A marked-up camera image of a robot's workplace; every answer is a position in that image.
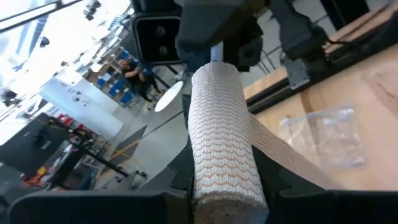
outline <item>plastic bag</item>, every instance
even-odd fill
[[[353,105],[283,119],[280,125],[280,137],[323,170],[365,163]]]

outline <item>round white table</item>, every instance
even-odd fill
[[[181,91],[183,84],[184,84],[183,81],[179,81],[173,86],[171,86],[157,102],[155,106],[155,112],[160,112],[161,110],[166,108],[166,106],[168,106],[174,100],[177,94]]]

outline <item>man sitting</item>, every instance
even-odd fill
[[[119,60],[119,65],[122,67],[124,77],[126,77],[131,87],[135,90],[132,91],[140,94],[146,102],[153,103],[146,93],[146,87],[148,85],[152,85],[157,94],[162,93],[162,90],[160,90],[156,84],[155,78],[153,76],[144,76],[142,72],[143,69],[140,68],[136,62],[129,62],[126,59],[121,59]]]

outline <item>wooden surface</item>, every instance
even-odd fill
[[[347,39],[366,32],[389,18],[397,4],[368,22]],[[340,30],[339,39],[371,16],[364,15]],[[286,77],[285,68],[244,89],[246,99]],[[280,136],[284,118],[353,104],[358,133],[366,153],[360,168],[329,172],[347,189],[398,190],[398,45],[346,69],[329,79],[259,113],[256,118]]]

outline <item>black metal rail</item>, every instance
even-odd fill
[[[319,74],[310,74],[310,82],[300,88],[292,90],[287,78],[273,84],[269,88],[246,100],[250,113],[258,114],[288,98],[310,88],[311,86],[333,76],[334,74],[383,51],[398,43],[398,12],[393,13],[391,19],[375,27],[362,36],[351,41],[355,46],[362,46],[362,50],[354,45],[341,46],[329,54],[330,66]]]
[[[3,33],[3,32],[9,31],[9,30],[11,30],[13,28],[16,28],[16,27],[19,27],[21,25],[24,25],[25,23],[31,22],[33,20],[36,20],[36,19],[38,19],[40,17],[46,16],[48,14],[51,14],[53,12],[56,12],[56,11],[61,10],[63,8],[66,8],[68,6],[72,6],[72,5],[74,5],[74,4],[76,4],[76,3],[80,2],[80,1],[82,1],[82,0],[74,0],[74,1],[71,1],[71,2],[66,3],[66,4],[64,4],[62,1],[54,1],[54,2],[51,2],[51,3],[48,3],[48,4],[44,4],[43,6],[36,7],[34,9],[29,9],[27,11],[15,14],[13,16],[9,16],[9,17],[3,18],[3,19],[0,20],[0,27],[1,27],[0,28],[0,34]],[[24,19],[22,21],[19,21],[19,22],[15,23],[15,24],[11,24],[9,26],[3,27],[3,24],[5,24],[7,21],[15,19],[15,18],[17,18],[19,16],[28,15],[28,13],[30,13],[30,12],[34,12],[36,10],[39,10],[39,9],[42,9],[44,7],[51,6],[51,5],[54,5],[53,9],[50,9],[50,10],[45,11],[43,13],[40,13],[40,14],[38,14],[36,16],[29,17],[27,19]]]

